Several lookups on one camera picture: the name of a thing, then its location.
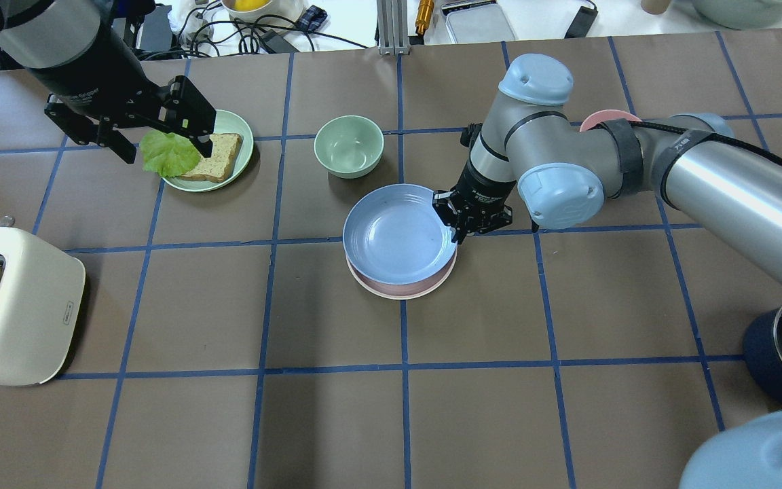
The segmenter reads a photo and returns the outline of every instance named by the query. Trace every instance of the white toaster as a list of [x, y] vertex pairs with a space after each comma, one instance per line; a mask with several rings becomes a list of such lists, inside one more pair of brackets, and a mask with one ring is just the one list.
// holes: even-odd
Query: white toaster
[[83, 263], [30, 232], [0, 227], [0, 385], [53, 378], [69, 353]]

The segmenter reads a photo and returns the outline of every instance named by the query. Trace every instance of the toaster label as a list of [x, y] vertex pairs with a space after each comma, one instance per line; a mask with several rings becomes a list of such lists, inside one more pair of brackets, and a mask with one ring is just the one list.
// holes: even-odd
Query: toaster label
[[63, 325], [68, 325], [71, 322], [72, 312], [74, 312], [74, 303], [69, 300], [68, 306], [65, 306], [65, 316], [62, 317]]

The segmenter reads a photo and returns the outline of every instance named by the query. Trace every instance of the blue plate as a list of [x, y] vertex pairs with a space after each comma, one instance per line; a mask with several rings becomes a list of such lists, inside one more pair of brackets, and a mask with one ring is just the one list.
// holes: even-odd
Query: blue plate
[[433, 197], [431, 189], [398, 183], [361, 198], [342, 227], [352, 266], [389, 285], [413, 284], [443, 269], [456, 244], [432, 207]]

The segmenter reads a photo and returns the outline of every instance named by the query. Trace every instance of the lettuce leaf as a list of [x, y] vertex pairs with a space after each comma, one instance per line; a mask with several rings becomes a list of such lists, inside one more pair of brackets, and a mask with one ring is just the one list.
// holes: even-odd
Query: lettuce leaf
[[161, 177], [179, 177], [198, 166], [201, 153], [183, 136], [150, 130], [141, 139], [143, 170]]

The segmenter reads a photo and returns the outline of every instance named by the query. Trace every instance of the pink bowl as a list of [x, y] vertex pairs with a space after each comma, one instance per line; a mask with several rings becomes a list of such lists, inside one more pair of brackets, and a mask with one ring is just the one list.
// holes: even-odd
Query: pink bowl
[[457, 261], [457, 250], [454, 250], [454, 254], [448, 263], [443, 266], [437, 273], [434, 273], [428, 278], [419, 280], [413, 284], [406, 285], [391, 285], [382, 284], [382, 282], [376, 282], [371, 278], [363, 276], [352, 263], [346, 259], [348, 270], [354, 276], [354, 279], [361, 284], [367, 291], [371, 291], [379, 297], [390, 298], [391, 300], [410, 300], [410, 298], [421, 297], [430, 292], [436, 290], [443, 282], [446, 281], [451, 270], [454, 268], [454, 263]]

